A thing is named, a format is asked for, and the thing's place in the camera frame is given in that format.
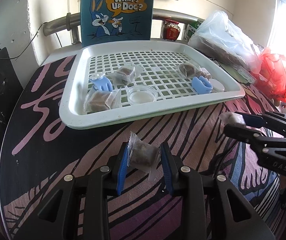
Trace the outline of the clear plastic bag bundle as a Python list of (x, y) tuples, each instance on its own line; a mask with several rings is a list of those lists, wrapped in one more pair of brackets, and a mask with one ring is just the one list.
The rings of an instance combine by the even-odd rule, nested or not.
[(223, 64), (241, 67), (256, 79), (260, 77), (260, 48), (223, 11), (211, 13), (188, 45)]

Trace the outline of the grey metal pipe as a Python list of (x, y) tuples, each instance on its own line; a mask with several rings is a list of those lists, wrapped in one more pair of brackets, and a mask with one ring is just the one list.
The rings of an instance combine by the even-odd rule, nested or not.
[[(201, 18), (197, 18), (196, 16), (184, 14), (181, 12), (175, 12), (164, 9), (153, 9), (153, 19), (154, 20), (174, 20), (183, 24), (191, 24), (192, 22), (203, 22), (204, 20)], [(58, 33), (67, 29), (71, 34), (71, 42), (72, 44), (80, 43), (80, 35), (78, 31), (78, 26), (81, 25), (80, 13), (71, 14), (67, 13), (66, 16), (62, 18), (55, 19), (50, 22), (45, 22), (43, 25), (43, 34), (44, 36), (50, 36), (52, 34)]]

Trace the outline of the blue clip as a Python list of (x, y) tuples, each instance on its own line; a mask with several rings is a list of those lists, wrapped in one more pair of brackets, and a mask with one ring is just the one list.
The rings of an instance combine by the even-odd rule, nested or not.
[(94, 88), (100, 91), (111, 92), (113, 90), (112, 83), (103, 72), (91, 74), (89, 81), (94, 84)]
[(193, 77), (191, 85), (197, 94), (209, 94), (213, 90), (212, 84), (203, 76)]

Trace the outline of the teal cartoon tote bag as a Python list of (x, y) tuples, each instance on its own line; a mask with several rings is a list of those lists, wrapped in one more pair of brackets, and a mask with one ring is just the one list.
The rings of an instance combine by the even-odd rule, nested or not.
[(149, 40), (154, 0), (81, 0), (82, 46)]

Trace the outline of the pink cartoon blanket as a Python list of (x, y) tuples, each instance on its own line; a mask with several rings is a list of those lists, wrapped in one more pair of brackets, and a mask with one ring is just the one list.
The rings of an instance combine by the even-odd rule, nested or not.
[(219, 171), (226, 175), (277, 239), (286, 239), (286, 208), (279, 196), (286, 181), (260, 167), (247, 144), (223, 134), (223, 112), (259, 114), (275, 106), (253, 85), (245, 97), (134, 122), (86, 130), (68, 128), (58, 108), (74, 61), (69, 56), (40, 67), (12, 113), (0, 154), (0, 205), (12, 238), (45, 195), (66, 174), (80, 177), (105, 165), (134, 132), (151, 145), (168, 142), (184, 165), (198, 172), (225, 154)]

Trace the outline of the red glass jar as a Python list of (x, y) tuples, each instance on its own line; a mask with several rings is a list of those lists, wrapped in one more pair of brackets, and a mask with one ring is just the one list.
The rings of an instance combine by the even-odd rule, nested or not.
[(161, 38), (168, 41), (176, 41), (180, 34), (179, 22), (165, 19), (161, 26)]

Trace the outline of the clear round dish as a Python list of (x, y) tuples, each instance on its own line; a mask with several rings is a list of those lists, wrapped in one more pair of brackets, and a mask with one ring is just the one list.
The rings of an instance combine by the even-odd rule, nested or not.
[(126, 89), (127, 100), (130, 105), (155, 102), (158, 97), (157, 91), (147, 85), (134, 85)]

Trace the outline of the white perforated plastic tray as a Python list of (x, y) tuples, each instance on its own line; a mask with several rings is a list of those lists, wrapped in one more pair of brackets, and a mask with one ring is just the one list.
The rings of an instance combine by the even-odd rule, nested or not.
[[(222, 92), (199, 95), (191, 79), (182, 77), (177, 67), (194, 61), (209, 71), (223, 86)], [(121, 66), (137, 65), (142, 73), (128, 86), (115, 85), (121, 93), (117, 109), (89, 113), (83, 110), (86, 95), (92, 87), (89, 78), (103, 72), (110, 75)], [(155, 102), (132, 106), (127, 90), (146, 85), (156, 93)], [(245, 91), (221, 67), (185, 44), (165, 41), (118, 41), (96, 44), (79, 50), (66, 81), (59, 116), (73, 129), (89, 129), (122, 122), (175, 113), (244, 97)]]

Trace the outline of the white round lid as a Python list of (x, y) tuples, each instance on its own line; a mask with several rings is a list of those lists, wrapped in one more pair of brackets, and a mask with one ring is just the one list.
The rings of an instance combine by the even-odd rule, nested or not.
[(224, 85), (216, 79), (209, 79), (210, 84), (212, 85), (212, 90), (214, 92), (220, 93), (225, 91)]

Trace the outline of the red plastic bag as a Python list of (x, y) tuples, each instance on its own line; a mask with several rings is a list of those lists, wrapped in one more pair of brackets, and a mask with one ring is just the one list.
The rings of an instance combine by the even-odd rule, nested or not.
[(260, 71), (252, 73), (255, 85), (269, 99), (286, 103), (286, 57), (266, 48), (259, 58)]

